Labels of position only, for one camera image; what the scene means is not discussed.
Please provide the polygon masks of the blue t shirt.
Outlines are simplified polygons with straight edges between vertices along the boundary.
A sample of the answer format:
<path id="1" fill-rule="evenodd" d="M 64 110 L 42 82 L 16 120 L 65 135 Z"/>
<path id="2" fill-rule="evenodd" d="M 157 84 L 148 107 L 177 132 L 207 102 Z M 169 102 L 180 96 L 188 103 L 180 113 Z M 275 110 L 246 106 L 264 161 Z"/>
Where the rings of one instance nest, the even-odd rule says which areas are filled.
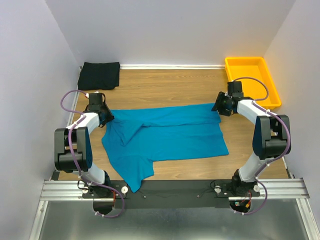
<path id="1" fill-rule="evenodd" d="M 114 170 L 133 193 L 154 175 L 153 163 L 229 154 L 212 105 L 113 110 L 101 139 Z"/>

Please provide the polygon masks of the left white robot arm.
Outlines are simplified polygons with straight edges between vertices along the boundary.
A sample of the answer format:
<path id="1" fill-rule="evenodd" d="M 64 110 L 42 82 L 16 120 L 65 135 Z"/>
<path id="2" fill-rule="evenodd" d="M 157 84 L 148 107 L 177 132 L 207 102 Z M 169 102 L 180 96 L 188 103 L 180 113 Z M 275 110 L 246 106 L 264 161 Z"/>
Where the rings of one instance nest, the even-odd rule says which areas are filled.
<path id="1" fill-rule="evenodd" d="M 108 173 L 93 162 L 90 134 L 96 128 L 102 128 L 115 117 L 106 104 L 106 96 L 101 92 L 86 93 L 79 90 L 88 99 L 84 111 L 76 111 L 64 107 L 64 98 L 60 106 L 67 112 L 79 114 L 79 119 L 65 128 L 54 132 L 54 165 L 56 170 L 78 176 L 83 182 L 79 189 L 85 194 L 99 198 L 116 197 L 111 187 Z"/>

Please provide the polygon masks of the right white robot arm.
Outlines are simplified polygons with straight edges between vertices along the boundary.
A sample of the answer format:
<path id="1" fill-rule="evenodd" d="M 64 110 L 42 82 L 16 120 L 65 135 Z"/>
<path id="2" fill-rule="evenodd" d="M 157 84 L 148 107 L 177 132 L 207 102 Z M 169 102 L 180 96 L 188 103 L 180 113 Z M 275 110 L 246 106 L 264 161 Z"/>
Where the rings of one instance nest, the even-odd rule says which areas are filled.
<path id="1" fill-rule="evenodd" d="M 271 163 L 291 151 L 290 119 L 265 109 L 256 99 L 245 96 L 242 82 L 245 77 L 227 83 L 227 92 L 219 92 L 213 108 L 222 116 L 239 114 L 254 124 L 252 154 L 247 162 L 235 171 L 226 190 L 234 196 L 243 196 L 254 190 L 258 177 Z"/>

